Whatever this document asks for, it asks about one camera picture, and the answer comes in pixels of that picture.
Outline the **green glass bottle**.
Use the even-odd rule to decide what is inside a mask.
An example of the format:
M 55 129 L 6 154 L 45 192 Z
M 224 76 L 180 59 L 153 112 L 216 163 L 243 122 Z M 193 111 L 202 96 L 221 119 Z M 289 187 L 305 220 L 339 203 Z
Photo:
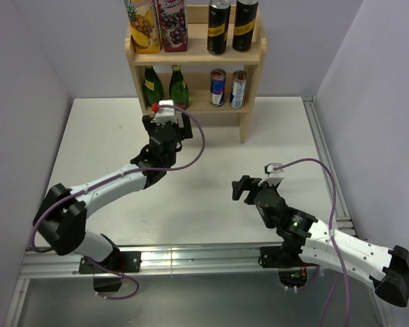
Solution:
M 164 98 L 164 89 L 162 82 L 152 65 L 145 67 L 142 92 L 146 105 L 152 106 Z
M 172 65 L 169 96 L 176 106 L 182 109 L 187 109 L 189 106 L 189 89 L 181 72 L 180 65 Z

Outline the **silver blue energy can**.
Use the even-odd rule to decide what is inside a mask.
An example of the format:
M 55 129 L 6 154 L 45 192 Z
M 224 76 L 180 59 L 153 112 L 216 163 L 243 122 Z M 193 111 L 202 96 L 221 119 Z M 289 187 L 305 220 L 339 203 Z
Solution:
M 213 106 L 220 107 L 224 103 L 226 72 L 217 68 L 211 71 L 210 97 Z

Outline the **black yellow tonic can front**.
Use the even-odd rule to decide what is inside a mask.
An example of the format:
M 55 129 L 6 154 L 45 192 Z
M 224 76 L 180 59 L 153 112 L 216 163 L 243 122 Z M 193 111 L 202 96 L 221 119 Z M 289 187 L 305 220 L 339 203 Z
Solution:
M 226 51 L 231 4 L 225 0 L 209 2 L 207 50 L 212 55 Z

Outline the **black yellow tonic can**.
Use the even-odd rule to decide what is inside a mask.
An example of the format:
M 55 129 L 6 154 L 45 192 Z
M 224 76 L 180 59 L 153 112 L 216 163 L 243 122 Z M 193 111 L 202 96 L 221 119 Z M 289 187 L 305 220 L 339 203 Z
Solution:
M 236 3 L 232 47 L 239 52 L 246 52 L 252 44 L 258 0 L 238 0 Z
M 207 50 L 212 55 L 226 51 L 231 4 L 225 0 L 209 2 Z

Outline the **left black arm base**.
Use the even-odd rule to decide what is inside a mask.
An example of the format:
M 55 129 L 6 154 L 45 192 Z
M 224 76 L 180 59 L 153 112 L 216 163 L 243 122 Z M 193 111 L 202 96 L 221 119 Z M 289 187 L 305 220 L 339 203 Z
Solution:
M 78 272 L 93 275 L 96 295 L 106 300 L 125 300 L 135 296 L 140 289 L 139 282 L 127 274 L 140 272 L 141 255 L 140 251 L 120 251 L 116 248 L 103 262 L 83 256 Z M 128 295 L 116 295 L 126 281 L 134 284 L 134 291 Z

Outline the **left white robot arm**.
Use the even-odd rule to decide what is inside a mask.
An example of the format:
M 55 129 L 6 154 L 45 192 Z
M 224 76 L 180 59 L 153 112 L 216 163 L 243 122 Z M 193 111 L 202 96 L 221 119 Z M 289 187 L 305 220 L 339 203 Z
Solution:
M 57 255 L 76 253 L 93 260 L 104 272 L 121 264 L 121 254 L 107 236 L 86 228 L 92 214 L 129 193 L 142 191 L 174 170 L 182 141 L 192 138 L 190 116 L 163 108 L 142 123 L 149 142 L 121 169 L 96 181 L 66 188 L 61 183 L 48 190 L 33 220 L 33 232 L 40 233 Z

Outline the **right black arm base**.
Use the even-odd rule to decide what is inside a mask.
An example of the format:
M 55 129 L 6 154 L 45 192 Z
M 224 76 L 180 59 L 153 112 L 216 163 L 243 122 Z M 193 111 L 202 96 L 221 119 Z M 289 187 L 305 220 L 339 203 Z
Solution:
M 258 265 L 277 271 L 279 286 L 295 294 L 307 289 L 320 276 L 320 267 L 303 262 L 297 253 L 283 245 L 265 245 L 259 248 Z

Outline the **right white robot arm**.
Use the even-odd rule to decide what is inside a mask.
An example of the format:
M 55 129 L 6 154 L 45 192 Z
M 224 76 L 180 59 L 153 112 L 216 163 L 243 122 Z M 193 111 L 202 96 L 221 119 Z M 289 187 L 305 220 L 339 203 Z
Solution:
M 391 305 L 406 307 L 409 300 L 409 251 L 399 245 L 382 247 L 339 230 L 329 229 L 317 217 L 288 206 L 268 184 L 248 175 L 232 182 L 232 199 L 244 202 L 259 212 L 266 228 L 274 229 L 283 240 L 277 246 L 260 248 L 264 268 L 295 268 L 317 265 L 347 273 Z

